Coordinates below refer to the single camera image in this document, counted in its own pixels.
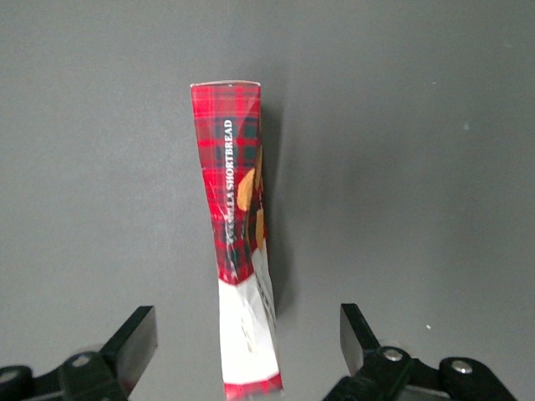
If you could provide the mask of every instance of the gray surface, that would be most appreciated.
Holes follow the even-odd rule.
[[[223,399],[188,85],[254,79],[286,400],[345,374],[340,302],[532,399],[535,3],[316,3],[0,3],[0,364],[155,304],[132,399]]]

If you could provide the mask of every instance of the metal bolt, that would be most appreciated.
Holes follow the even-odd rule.
[[[88,357],[87,355],[79,355],[71,364],[75,367],[75,368],[80,368],[82,366],[84,366],[87,362],[89,362],[91,360],[90,357]]]
[[[10,382],[17,376],[18,376],[18,372],[16,370],[8,370],[7,372],[0,374],[0,384]]]
[[[453,361],[451,363],[451,367],[454,368],[457,372],[462,373],[462,374],[470,374],[473,371],[473,369],[468,363],[466,363],[465,361],[460,361],[460,360]]]
[[[389,348],[384,351],[383,355],[385,355],[385,358],[392,362],[399,362],[401,359],[403,359],[403,354],[393,348]]]

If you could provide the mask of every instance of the plaid pattern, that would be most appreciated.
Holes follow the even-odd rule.
[[[262,208],[262,186],[253,192],[249,212],[237,207],[237,187],[255,166],[260,135],[260,86],[254,83],[201,84],[191,87],[193,117],[206,198],[216,245],[219,278],[238,284],[254,273],[251,254],[257,248],[257,209]],[[228,197],[225,159],[225,121],[232,122],[233,198]],[[234,200],[234,236],[226,220],[227,201]]]

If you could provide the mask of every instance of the shortbread package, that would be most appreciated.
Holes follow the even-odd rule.
[[[191,86],[219,276],[227,399],[282,391],[264,224],[260,84]]]

